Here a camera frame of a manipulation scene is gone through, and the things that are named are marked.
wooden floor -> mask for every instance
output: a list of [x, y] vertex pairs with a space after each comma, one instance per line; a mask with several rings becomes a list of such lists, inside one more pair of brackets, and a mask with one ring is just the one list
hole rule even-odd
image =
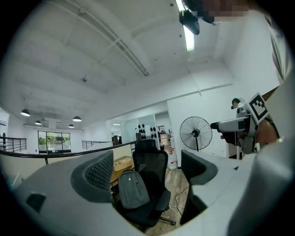
[[[186, 187], [188, 187], [189, 183], [186, 180], [181, 170], [175, 170], [175, 171], [167, 170], [166, 177], [165, 177], [165, 186], [171, 192], [170, 206], [176, 206], [176, 202], [174, 199], [175, 195], [181, 192], [182, 190], [184, 190]], [[185, 206], [188, 192], [189, 192], [189, 189], [187, 188], [176, 197], [178, 206], [180, 207]], [[176, 207], [173, 207], [173, 209], [180, 215]], [[178, 208], [178, 209], [180, 210], [181, 213], [183, 213], [183, 208]], [[169, 222], [160, 220], [153, 228], [146, 228], [144, 233], [150, 236], [158, 236], [158, 235], [168, 233], [174, 230], [175, 228], [180, 227], [180, 224], [179, 224], [180, 217], [177, 216], [175, 212], [172, 211], [171, 209], [165, 211], [162, 217], [176, 221], [176, 225], [171, 225]]]

chair base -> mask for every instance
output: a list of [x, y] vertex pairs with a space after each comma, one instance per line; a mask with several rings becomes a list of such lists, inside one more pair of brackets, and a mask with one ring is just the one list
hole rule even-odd
[[170, 219], [164, 218], [164, 217], [162, 217], [162, 216], [160, 216], [160, 219], [161, 219], [161, 220], [164, 220], [164, 221], [167, 221], [167, 222], [170, 222], [171, 225], [176, 225], [176, 222], [173, 221], [173, 220], [170, 220]]

window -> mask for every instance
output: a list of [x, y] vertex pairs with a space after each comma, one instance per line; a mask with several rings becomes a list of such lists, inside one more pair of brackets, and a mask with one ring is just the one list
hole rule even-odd
[[69, 133], [38, 131], [38, 144], [40, 154], [71, 152]]

ceiling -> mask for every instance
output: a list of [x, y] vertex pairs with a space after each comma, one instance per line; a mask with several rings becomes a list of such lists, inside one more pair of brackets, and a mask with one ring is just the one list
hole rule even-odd
[[218, 26], [200, 28], [187, 52], [174, 0], [47, 0], [16, 34], [6, 81], [40, 119], [83, 119], [113, 89], [213, 57]]

fan stand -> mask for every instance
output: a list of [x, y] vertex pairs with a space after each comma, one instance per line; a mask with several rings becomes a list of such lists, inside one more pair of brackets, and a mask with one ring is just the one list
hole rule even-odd
[[195, 137], [195, 142], [196, 142], [196, 144], [197, 144], [197, 151], [199, 151], [199, 145], [198, 145], [198, 139], [197, 139], [197, 138], [198, 138], [199, 135], [200, 135], [200, 130], [194, 128], [194, 130], [193, 130], [193, 132], [192, 132], [192, 135]]

